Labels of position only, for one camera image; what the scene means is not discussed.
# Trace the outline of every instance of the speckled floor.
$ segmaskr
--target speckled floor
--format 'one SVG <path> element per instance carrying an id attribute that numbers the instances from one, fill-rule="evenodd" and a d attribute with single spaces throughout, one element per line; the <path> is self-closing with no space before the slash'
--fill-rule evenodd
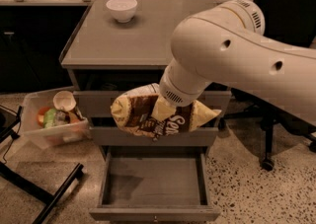
<path id="1" fill-rule="evenodd" d="M 0 95 L 0 104 L 17 109 L 25 94 Z M 244 104 L 232 101 L 229 110 Z M 0 144 L 0 156 L 10 139 Z M 205 223 L 316 223 L 316 154 L 309 140 L 288 134 L 276 126 L 275 168 L 260 168 L 264 133 L 253 119 L 227 121 L 207 158 L 208 188 L 221 214 Z M 90 140 L 41 150 L 20 137 L 8 154 L 7 166 L 47 191 L 54 193 L 77 163 L 85 176 L 62 198 L 45 223 L 96 222 L 89 208 L 97 206 L 104 161 Z M 43 204 L 0 178 L 0 223 L 32 223 Z"/>

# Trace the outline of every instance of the robotic arm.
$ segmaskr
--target robotic arm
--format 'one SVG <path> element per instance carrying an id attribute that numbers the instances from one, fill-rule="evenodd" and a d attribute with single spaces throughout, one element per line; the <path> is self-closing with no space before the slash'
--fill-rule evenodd
<path id="1" fill-rule="evenodd" d="M 216 82 L 316 125 L 316 50 L 263 37 L 264 29 L 262 11 L 248 0 L 187 17 L 172 35 L 162 97 L 184 107 Z"/>

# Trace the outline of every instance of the crumpled packaging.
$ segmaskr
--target crumpled packaging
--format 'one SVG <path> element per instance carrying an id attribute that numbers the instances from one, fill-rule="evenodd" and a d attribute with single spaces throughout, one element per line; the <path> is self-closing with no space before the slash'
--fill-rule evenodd
<path id="1" fill-rule="evenodd" d="M 132 89 L 117 97 L 111 105 L 111 113 L 118 128 L 136 136 L 159 138 L 163 135 L 192 132 L 221 112 L 212 110 L 199 101 L 193 101 L 189 106 L 175 108 L 174 114 L 159 121 L 152 113 L 160 98 L 158 84 Z"/>

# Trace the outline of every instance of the gray drawer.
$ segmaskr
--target gray drawer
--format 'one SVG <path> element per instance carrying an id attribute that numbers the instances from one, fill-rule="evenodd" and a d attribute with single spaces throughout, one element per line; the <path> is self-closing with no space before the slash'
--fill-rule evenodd
<path id="1" fill-rule="evenodd" d="M 134 136 L 114 126 L 95 126 L 91 127 L 90 131 L 93 141 L 103 146 L 211 146 L 218 128 L 202 127 L 190 133 L 161 136 L 157 140 L 145 136 Z"/>
<path id="2" fill-rule="evenodd" d="M 74 96 L 84 116 L 110 117 L 110 106 L 122 93 L 119 91 L 75 91 Z M 205 91 L 198 100 L 212 109 L 222 110 L 220 116 L 223 116 L 230 97 L 230 91 Z"/>
<path id="3" fill-rule="evenodd" d="M 203 148 L 109 147 L 95 220 L 213 221 Z"/>

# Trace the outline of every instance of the white robotic hand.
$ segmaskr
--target white robotic hand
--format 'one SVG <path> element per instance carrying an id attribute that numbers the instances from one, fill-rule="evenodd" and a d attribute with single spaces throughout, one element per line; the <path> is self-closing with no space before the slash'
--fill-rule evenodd
<path id="1" fill-rule="evenodd" d="M 184 19 L 160 81 L 171 107 L 184 107 L 216 82 L 252 94 L 316 125 L 316 50 L 263 37 L 264 16 L 234 0 Z"/>

